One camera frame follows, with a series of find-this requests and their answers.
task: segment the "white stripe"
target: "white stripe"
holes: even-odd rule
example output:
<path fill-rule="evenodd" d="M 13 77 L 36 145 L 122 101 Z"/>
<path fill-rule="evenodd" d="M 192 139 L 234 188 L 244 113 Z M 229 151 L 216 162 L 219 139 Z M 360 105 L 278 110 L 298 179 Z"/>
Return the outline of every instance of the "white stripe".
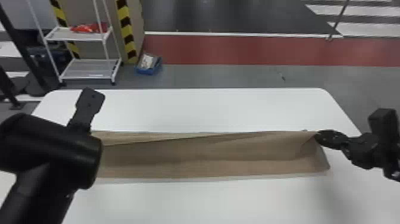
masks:
<path fill-rule="evenodd" d="M 344 36 L 400 37 L 400 24 L 339 23 L 336 30 Z"/>
<path fill-rule="evenodd" d="M 318 15 L 338 15 L 341 5 L 306 5 Z M 400 16 L 400 7 L 348 6 L 345 15 Z"/>
<path fill-rule="evenodd" d="M 31 97 L 28 94 L 21 94 L 15 96 L 16 99 L 20 102 L 41 102 L 44 97 Z"/>
<path fill-rule="evenodd" d="M 211 32 L 153 32 L 146 31 L 146 35 L 167 36 L 253 36 L 253 37 L 284 37 L 284 38 L 326 38 L 328 34 L 305 33 L 211 33 Z M 333 35 L 333 38 L 343 38 L 342 35 Z"/>
<path fill-rule="evenodd" d="M 0 42 L 0 57 L 21 58 L 22 56 L 12 41 L 3 41 Z"/>
<path fill-rule="evenodd" d="M 29 71 L 6 71 L 7 76 L 10 78 L 25 77 Z"/>
<path fill-rule="evenodd" d="M 318 0 L 318 1 L 336 1 L 336 2 L 344 2 L 346 0 Z M 392 0 L 351 0 L 352 2 L 392 2 Z"/>

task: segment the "white table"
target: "white table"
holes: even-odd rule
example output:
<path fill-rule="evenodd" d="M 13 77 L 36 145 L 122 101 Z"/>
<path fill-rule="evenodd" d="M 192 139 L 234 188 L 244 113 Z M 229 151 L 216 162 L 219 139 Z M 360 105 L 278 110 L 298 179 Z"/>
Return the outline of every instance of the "white table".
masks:
<path fill-rule="evenodd" d="M 359 135 L 322 89 L 104 90 L 96 130 L 246 132 L 336 129 Z M 80 91 L 55 91 L 36 116 L 66 124 Z M 297 178 L 146 182 L 98 181 L 79 191 L 65 224 L 131 223 L 398 223 L 400 184 L 365 171 L 338 151 L 332 168 Z M 13 179 L 2 174 L 0 198 Z"/>

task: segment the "flattened paper bag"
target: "flattened paper bag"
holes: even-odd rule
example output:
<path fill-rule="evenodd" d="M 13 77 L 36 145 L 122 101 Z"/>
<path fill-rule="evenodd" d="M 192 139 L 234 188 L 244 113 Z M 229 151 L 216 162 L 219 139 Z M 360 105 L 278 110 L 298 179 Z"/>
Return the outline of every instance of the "flattened paper bag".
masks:
<path fill-rule="evenodd" d="M 322 172 L 315 132 L 94 132 L 101 178 L 201 178 Z"/>

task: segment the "red object on shelf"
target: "red object on shelf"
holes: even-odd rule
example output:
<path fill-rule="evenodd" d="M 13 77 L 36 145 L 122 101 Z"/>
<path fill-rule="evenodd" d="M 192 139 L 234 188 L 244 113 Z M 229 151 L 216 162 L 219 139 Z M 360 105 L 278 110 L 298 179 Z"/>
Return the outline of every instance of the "red object on shelf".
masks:
<path fill-rule="evenodd" d="M 107 28 L 108 28 L 107 23 L 106 22 L 101 22 L 100 25 L 101 25 L 101 29 L 102 29 L 103 33 L 106 33 L 107 32 Z M 100 33 L 101 32 L 98 23 L 91 24 L 90 28 L 93 30 L 94 33 Z"/>
<path fill-rule="evenodd" d="M 106 33 L 108 30 L 108 26 L 106 22 L 101 22 L 101 29 L 103 33 Z M 100 33 L 100 28 L 98 23 L 92 24 L 81 24 L 77 26 L 72 26 L 70 30 L 77 33 Z"/>

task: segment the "metal shelving unit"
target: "metal shelving unit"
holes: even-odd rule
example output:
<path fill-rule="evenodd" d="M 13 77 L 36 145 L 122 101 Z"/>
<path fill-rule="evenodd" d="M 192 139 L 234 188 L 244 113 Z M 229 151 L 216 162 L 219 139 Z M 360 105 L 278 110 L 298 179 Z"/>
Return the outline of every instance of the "metal shelving unit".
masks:
<path fill-rule="evenodd" d="M 121 52 L 118 47 L 117 38 L 113 27 L 111 26 L 111 18 L 108 12 L 105 0 L 102 0 L 104 5 L 105 14 L 107 16 L 108 24 L 110 27 L 107 28 L 106 32 L 103 32 L 101 26 L 101 19 L 98 11 L 97 0 L 93 0 L 93 6 L 96 14 L 97 23 L 100 29 L 100 33 L 76 33 L 70 30 L 69 27 L 56 26 L 51 30 L 46 36 L 44 36 L 38 18 L 36 17 L 35 11 L 32 7 L 30 0 L 26 0 L 30 11 L 33 16 L 33 20 L 39 29 L 39 34 L 41 35 L 43 42 L 45 44 L 46 50 L 49 54 L 51 64 L 58 76 L 58 80 L 63 82 L 66 79 L 110 79 L 112 84 L 115 84 L 115 76 L 117 75 L 118 69 L 121 66 Z M 118 52 L 118 58 L 110 58 L 107 50 L 107 39 L 110 35 L 114 37 L 115 47 Z M 105 59 L 78 59 L 75 58 L 74 54 L 70 51 L 73 59 L 70 61 L 69 65 L 60 74 L 57 66 L 55 65 L 54 59 L 51 55 L 48 41 L 63 41 L 65 45 L 67 41 L 76 42 L 101 42 L 104 49 Z"/>

